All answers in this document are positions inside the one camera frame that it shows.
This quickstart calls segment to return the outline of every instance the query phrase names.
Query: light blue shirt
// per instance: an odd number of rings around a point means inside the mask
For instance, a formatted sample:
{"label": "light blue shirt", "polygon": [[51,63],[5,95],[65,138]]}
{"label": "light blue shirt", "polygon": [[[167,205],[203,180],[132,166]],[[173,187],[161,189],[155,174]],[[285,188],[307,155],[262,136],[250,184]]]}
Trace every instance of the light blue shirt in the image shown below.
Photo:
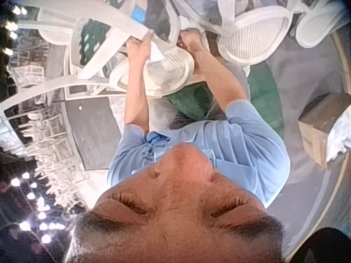
{"label": "light blue shirt", "polygon": [[282,139],[252,104],[235,100],[226,121],[200,121],[179,130],[150,132],[126,125],[107,175],[109,186],[154,163],[179,142],[196,145],[219,172],[255,194],[268,207],[284,186],[290,159]]}

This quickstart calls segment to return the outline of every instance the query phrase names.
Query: shirt sleeve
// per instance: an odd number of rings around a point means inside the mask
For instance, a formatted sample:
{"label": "shirt sleeve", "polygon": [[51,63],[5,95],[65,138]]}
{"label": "shirt sleeve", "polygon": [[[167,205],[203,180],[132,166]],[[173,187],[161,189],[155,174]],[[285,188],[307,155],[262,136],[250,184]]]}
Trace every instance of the shirt sleeve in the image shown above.
{"label": "shirt sleeve", "polygon": [[140,148],[146,143],[145,131],[136,124],[125,125],[121,141],[107,173],[107,184],[112,187],[130,176],[141,166]]}
{"label": "shirt sleeve", "polygon": [[247,100],[233,101],[225,112],[229,123],[238,124],[261,183],[267,207],[279,194],[290,173],[290,159],[279,135]]}

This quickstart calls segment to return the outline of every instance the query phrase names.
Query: eye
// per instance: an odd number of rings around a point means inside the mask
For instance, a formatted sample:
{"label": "eye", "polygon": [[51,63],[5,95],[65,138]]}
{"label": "eye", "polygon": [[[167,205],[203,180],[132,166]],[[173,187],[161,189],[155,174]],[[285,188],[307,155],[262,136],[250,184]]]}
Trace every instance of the eye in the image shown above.
{"label": "eye", "polygon": [[123,196],[121,194],[117,194],[116,195],[116,194],[112,193],[112,194],[108,195],[108,198],[116,200],[116,201],[124,204],[126,207],[128,207],[130,210],[134,211],[137,214],[145,215],[147,213],[147,211],[142,209],[142,208],[140,208],[136,204],[136,202],[134,202],[130,198],[128,198],[126,196]]}
{"label": "eye", "polygon": [[247,200],[245,198],[242,198],[242,197],[235,198],[231,202],[225,202],[221,204],[218,209],[216,209],[213,213],[211,213],[211,216],[214,218],[217,218],[246,203],[247,203]]}

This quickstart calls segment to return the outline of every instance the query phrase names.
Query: cardboard box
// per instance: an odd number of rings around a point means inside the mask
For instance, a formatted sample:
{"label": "cardboard box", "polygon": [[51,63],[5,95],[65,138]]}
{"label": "cardboard box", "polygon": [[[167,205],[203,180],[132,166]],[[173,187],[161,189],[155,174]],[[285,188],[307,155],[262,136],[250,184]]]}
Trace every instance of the cardboard box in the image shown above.
{"label": "cardboard box", "polygon": [[331,169],[343,161],[346,153],[340,153],[335,160],[326,161],[327,139],[334,123],[345,110],[351,109],[351,95],[331,93],[313,101],[313,105],[299,118],[303,147],[311,158],[324,169]]}

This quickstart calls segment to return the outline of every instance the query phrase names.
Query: hand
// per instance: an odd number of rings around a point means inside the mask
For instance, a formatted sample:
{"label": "hand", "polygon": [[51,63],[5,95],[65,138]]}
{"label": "hand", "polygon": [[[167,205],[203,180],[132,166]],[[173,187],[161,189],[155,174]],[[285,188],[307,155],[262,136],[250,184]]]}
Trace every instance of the hand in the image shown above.
{"label": "hand", "polygon": [[129,63],[133,66],[144,67],[151,53],[151,40],[154,37],[154,31],[149,30],[143,41],[130,38],[127,41],[127,54]]}
{"label": "hand", "polygon": [[197,29],[188,29],[180,32],[178,45],[194,55],[198,51],[207,50],[202,44],[200,32]]}

